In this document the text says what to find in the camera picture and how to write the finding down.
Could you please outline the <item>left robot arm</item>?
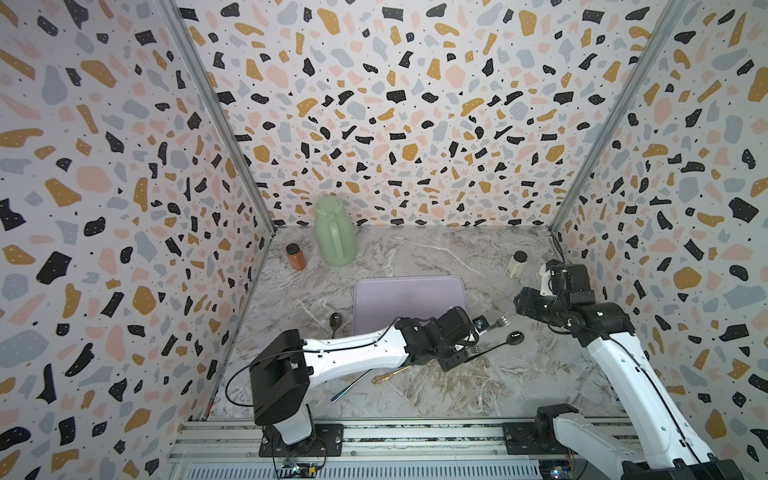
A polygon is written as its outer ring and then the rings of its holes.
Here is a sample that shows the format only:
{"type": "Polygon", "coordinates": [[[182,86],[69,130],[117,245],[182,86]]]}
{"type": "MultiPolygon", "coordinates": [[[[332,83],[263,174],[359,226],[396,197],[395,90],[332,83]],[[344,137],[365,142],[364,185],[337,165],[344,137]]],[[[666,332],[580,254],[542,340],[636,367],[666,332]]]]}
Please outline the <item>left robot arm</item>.
{"type": "Polygon", "coordinates": [[[472,356],[488,328],[485,317],[453,307],[436,319],[398,317],[379,331],[338,339],[284,331],[248,365],[254,422],[277,430],[288,445],[300,443],[314,434],[305,402],[310,389],[358,372],[432,361],[449,371],[472,356]]]}

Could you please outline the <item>ornate gold fork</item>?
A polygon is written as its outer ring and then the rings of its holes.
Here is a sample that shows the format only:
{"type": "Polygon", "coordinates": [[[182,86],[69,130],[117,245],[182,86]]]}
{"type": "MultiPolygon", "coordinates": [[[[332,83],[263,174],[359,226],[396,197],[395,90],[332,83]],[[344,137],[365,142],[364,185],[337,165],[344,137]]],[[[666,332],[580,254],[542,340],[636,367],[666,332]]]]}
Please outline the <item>ornate gold fork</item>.
{"type": "Polygon", "coordinates": [[[402,373],[402,372],[406,371],[406,370],[407,370],[407,369],[409,369],[409,368],[410,368],[410,365],[408,365],[408,366],[403,366],[403,367],[400,367],[400,368],[398,368],[398,369],[396,369],[396,370],[394,370],[394,371],[391,371],[391,372],[387,372],[387,373],[385,373],[385,374],[381,374],[381,375],[377,375],[377,376],[375,376],[375,377],[374,377],[374,378],[371,380],[371,383],[372,383],[373,385],[381,385],[381,384],[383,384],[384,382],[386,382],[386,381],[390,380],[391,378],[393,378],[395,375],[397,375],[397,374],[399,374],[399,373],[402,373]]]}

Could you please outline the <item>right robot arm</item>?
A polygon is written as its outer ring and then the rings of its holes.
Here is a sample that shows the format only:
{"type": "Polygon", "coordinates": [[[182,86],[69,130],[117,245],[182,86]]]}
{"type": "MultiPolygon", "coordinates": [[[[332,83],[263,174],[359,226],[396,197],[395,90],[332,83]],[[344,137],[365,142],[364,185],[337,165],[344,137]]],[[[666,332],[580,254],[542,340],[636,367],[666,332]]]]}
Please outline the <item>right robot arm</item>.
{"type": "Polygon", "coordinates": [[[518,314],[565,329],[599,365],[628,415],[642,451],[566,409],[553,416],[555,440],[610,479],[740,479],[730,459],[718,458],[685,419],[653,371],[629,316],[592,295],[566,299],[524,288],[514,299],[518,314]]]}

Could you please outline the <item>dark black spoon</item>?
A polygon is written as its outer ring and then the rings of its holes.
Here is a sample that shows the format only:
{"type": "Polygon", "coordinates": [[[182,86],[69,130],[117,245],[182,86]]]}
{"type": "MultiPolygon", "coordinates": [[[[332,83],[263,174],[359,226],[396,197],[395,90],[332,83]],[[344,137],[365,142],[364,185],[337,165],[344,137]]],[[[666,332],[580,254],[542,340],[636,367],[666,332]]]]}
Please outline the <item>dark black spoon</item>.
{"type": "Polygon", "coordinates": [[[497,350],[497,349],[505,347],[505,346],[517,346],[517,345],[520,345],[524,341],[524,339],[525,339],[525,335],[524,335],[523,332],[521,332],[521,331],[512,331],[511,333],[509,333],[507,335],[506,339],[503,342],[491,346],[491,348],[489,350],[487,350],[485,352],[482,352],[480,354],[470,355],[467,358],[467,360],[471,361],[471,360],[474,360],[476,358],[480,358],[480,357],[482,357],[482,356],[484,356],[484,355],[486,355],[486,354],[488,354],[490,352],[493,352],[494,350],[497,350]]]}

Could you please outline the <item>iridescent rainbow spoon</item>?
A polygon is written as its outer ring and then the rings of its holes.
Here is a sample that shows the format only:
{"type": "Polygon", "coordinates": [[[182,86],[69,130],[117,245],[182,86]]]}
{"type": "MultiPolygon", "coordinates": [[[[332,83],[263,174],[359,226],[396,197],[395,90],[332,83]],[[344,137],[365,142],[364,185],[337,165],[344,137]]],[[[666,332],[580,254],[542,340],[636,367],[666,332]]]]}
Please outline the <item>iridescent rainbow spoon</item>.
{"type": "Polygon", "coordinates": [[[343,388],[341,391],[339,391],[337,394],[335,394],[331,398],[331,403],[338,402],[341,398],[343,398],[350,390],[352,390],[357,384],[359,384],[362,380],[364,380],[370,373],[372,372],[371,369],[365,371],[362,373],[359,377],[357,377],[353,382],[351,382],[349,385],[347,385],[345,388],[343,388]]]}

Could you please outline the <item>green handled silver fork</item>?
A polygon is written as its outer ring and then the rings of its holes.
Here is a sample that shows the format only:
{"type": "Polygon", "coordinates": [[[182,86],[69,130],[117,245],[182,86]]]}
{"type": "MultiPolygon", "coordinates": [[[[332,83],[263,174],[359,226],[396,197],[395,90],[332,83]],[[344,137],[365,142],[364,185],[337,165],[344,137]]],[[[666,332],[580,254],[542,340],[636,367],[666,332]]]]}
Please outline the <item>green handled silver fork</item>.
{"type": "Polygon", "coordinates": [[[514,316],[515,314],[512,311],[501,315],[495,315],[491,318],[488,318],[485,315],[481,315],[473,320],[473,324],[478,334],[483,335],[488,331],[507,327],[514,316]]]}

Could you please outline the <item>silver grey spoon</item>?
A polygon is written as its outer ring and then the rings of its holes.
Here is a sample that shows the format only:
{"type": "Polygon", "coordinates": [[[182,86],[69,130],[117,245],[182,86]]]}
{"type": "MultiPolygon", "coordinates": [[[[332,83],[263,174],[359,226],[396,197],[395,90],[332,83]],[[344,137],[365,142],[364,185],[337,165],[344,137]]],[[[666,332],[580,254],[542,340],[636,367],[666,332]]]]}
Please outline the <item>silver grey spoon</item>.
{"type": "Polygon", "coordinates": [[[334,312],[329,318],[329,325],[332,331],[331,338],[334,339],[338,331],[343,326],[344,319],[341,313],[334,312]]]}

